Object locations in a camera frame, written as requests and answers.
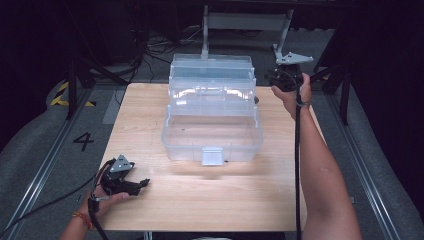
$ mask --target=black device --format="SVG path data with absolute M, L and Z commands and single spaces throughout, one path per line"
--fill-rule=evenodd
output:
M 268 70 L 265 79 L 269 84 L 277 86 L 283 92 L 292 92 L 297 86 L 303 84 L 302 71 L 298 64 L 280 64 L 274 71 Z
M 135 163 L 128 162 L 128 160 L 120 155 L 118 159 L 109 160 L 111 165 L 100 180 L 100 184 L 109 195 L 127 192 L 131 196 L 138 196 L 140 190 L 149 184 L 150 179 L 146 178 L 145 180 L 136 182 L 125 181 L 127 174 L 133 169 Z

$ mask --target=wooden table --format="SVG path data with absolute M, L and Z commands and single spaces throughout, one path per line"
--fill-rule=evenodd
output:
M 102 165 L 124 154 L 135 162 L 126 180 L 151 181 L 139 196 L 108 212 L 104 229 L 295 231 L 294 121 L 269 87 L 257 87 L 256 95 L 264 131 L 256 158 L 202 166 L 167 157 L 161 133 L 168 85 L 130 84 Z M 302 193 L 302 225 L 305 219 Z

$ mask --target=yellow and black striped tape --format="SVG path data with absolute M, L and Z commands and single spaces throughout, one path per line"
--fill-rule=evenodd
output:
M 68 88 L 68 80 L 63 81 L 62 85 L 60 86 L 59 90 L 56 93 L 56 96 L 53 98 L 53 101 L 50 103 L 51 106 L 53 105 L 60 105 L 60 106 L 69 106 L 69 101 L 61 100 L 63 93 Z M 85 103 L 86 107 L 95 107 L 97 102 L 95 101 L 88 101 Z

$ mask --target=transparent plastic box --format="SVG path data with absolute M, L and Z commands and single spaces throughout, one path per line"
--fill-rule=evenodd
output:
M 171 160 L 250 161 L 262 144 L 250 57 L 175 54 L 162 143 Z

